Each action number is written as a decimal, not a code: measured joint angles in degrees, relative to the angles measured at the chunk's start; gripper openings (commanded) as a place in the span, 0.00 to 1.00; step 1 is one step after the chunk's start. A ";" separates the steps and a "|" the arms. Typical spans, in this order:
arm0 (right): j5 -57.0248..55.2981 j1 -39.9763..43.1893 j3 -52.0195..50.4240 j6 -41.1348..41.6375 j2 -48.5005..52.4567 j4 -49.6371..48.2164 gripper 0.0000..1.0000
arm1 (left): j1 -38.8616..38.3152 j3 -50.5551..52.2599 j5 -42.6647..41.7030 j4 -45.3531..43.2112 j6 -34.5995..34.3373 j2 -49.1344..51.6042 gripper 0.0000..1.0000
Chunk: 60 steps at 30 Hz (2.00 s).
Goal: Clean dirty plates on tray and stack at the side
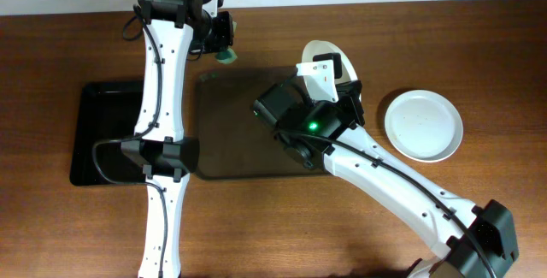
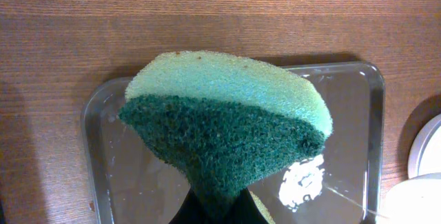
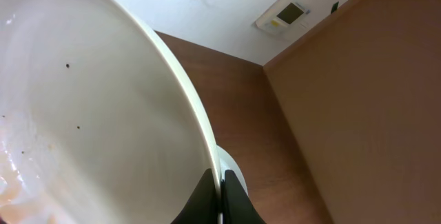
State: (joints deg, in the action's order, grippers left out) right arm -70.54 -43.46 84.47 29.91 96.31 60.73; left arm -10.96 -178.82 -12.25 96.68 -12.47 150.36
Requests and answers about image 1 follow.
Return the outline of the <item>green yellow sponge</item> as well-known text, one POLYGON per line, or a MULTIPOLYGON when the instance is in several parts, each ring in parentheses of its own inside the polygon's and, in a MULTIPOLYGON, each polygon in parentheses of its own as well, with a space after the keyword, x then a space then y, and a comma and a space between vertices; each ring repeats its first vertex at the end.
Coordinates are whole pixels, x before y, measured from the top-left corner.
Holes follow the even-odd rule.
POLYGON ((232 48, 227 48, 226 50, 220 51, 215 55, 215 60, 221 64, 231 64, 238 59, 237 54, 232 48))

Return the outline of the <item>cream plastic plate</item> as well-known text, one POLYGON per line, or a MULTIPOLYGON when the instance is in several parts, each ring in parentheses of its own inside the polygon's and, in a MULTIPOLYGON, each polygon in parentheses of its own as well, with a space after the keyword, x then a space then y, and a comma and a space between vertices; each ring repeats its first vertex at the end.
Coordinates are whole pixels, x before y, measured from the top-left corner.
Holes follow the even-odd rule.
POLYGON ((297 76, 303 77, 306 91, 312 101, 336 103, 340 99, 337 90, 345 82, 358 81, 349 58, 335 44, 312 40, 302 53, 302 61, 296 65, 297 76))

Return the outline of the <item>pale green plastic plate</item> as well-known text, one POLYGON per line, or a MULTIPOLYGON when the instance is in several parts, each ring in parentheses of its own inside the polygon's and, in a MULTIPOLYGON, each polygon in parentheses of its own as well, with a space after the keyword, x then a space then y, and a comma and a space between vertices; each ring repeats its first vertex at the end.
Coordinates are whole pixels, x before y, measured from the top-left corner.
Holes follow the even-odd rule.
POLYGON ((454 104, 426 90, 408 91, 394 98, 385 112, 384 129, 395 149, 422 163, 437 163, 452 156, 464 133, 454 104))

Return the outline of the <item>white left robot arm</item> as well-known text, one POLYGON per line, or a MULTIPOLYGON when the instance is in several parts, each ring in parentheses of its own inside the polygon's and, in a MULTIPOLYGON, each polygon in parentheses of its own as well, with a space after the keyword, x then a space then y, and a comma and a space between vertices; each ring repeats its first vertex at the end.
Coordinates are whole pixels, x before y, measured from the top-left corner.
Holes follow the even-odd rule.
POLYGON ((123 154, 143 170, 148 193, 140 277, 178 277, 182 205, 197 167, 199 143, 185 136, 182 98, 185 67, 201 55, 233 44, 232 17, 223 0, 138 0, 145 72, 134 135, 122 141, 123 154))

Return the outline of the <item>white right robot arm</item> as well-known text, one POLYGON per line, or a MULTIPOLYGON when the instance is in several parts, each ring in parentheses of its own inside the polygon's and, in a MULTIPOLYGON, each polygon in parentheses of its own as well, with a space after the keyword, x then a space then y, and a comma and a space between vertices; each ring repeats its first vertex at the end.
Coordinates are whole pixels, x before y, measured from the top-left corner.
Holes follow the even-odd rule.
POLYGON ((338 52, 312 56, 252 104, 284 151, 306 169, 348 181, 409 226, 433 257, 409 277, 503 277, 517 261, 512 213, 479 207, 398 160, 364 128, 362 83, 338 52))

